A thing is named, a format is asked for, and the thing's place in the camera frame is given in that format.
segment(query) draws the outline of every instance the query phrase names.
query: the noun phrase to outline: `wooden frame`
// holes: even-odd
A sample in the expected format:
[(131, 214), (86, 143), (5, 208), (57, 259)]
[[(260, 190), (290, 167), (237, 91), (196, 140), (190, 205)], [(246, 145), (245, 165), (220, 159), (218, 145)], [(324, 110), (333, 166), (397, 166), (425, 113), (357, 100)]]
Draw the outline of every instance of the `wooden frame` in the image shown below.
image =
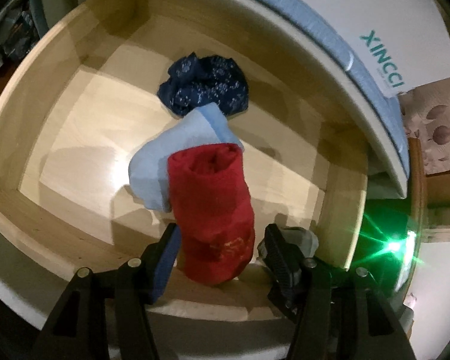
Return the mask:
[[(230, 126), (246, 147), (257, 242), (273, 221), (310, 227), (317, 255), (348, 268), (367, 143), (342, 106), (347, 94), (310, 40), (302, 36), (306, 47), (298, 47), (231, 6), (87, 0), (47, 33), (0, 97), (0, 232), (11, 243), (70, 279), (80, 266), (117, 268), (160, 236), (173, 216), (145, 210), (127, 189), (126, 169), (145, 141), (178, 123), (155, 91), (173, 60), (196, 51), (233, 57), (250, 84), (250, 109)], [(214, 288), (175, 269), (155, 310), (270, 319), (269, 286), (258, 264)]]

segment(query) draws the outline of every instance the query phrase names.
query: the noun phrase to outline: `metal bolt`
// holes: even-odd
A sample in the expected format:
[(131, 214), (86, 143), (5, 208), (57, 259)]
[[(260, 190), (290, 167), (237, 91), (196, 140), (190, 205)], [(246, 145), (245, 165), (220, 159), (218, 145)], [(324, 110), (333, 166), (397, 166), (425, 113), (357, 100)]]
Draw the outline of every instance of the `metal bolt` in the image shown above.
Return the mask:
[(90, 269), (84, 267), (84, 268), (78, 269), (77, 276), (79, 278), (86, 278), (89, 273), (90, 273)]
[(312, 258), (307, 258), (303, 260), (303, 265), (305, 265), (307, 268), (315, 268), (317, 266), (317, 262)]
[(132, 267), (132, 268), (136, 268), (136, 267), (140, 266), (141, 263), (142, 263), (142, 260), (138, 259), (138, 258), (128, 260), (128, 266)]
[(368, 270), (364, 267), (359, 266), (357, 269), (355, 269), (355, 273), (361, 278), (366, 278), (368, 275)]

